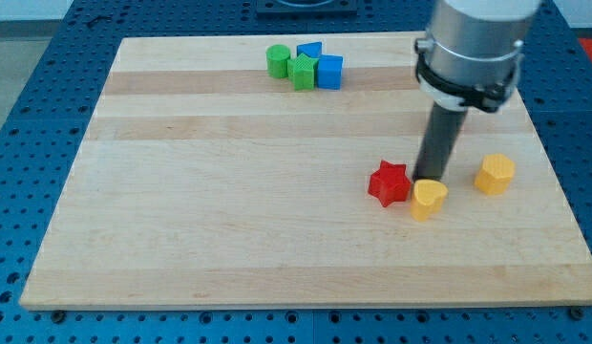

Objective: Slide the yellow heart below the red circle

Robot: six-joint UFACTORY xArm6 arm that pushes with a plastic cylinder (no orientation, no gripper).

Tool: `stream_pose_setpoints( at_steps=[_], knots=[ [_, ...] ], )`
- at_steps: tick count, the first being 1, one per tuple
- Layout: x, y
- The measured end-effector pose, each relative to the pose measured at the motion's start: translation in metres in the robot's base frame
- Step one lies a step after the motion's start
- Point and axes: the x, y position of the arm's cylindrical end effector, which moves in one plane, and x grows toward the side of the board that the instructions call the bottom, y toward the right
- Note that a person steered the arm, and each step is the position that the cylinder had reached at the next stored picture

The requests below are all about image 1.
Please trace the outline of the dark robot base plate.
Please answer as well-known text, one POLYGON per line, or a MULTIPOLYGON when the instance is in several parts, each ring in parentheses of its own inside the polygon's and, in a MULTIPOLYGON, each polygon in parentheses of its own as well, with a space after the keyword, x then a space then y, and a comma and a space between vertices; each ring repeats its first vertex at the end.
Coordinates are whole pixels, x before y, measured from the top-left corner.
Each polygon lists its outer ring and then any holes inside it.
POLYGON ((316 15, 354 14, 358 10, 357 0, 256 0, 256 14, 270 15, 316 15))

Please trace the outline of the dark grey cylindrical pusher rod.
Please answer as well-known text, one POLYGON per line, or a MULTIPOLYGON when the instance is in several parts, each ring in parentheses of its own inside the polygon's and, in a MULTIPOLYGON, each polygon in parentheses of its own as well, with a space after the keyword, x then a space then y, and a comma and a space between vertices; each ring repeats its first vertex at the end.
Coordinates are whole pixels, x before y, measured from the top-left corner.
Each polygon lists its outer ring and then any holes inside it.
POLYGON ((415 181, 442 179, 466 116, 466 110, 433 105, 412 173, 415 181))

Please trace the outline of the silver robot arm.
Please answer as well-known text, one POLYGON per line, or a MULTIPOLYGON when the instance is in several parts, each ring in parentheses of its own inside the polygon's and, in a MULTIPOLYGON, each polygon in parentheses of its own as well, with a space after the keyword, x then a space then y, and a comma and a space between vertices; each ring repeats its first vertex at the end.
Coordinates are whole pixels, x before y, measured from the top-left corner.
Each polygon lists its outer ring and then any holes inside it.
POLYGON ((520 77, 540 0, 437 0, 414 42, 415 76, 433 99, 412 178, 442 179, 468 111, 495 113, 520 77))

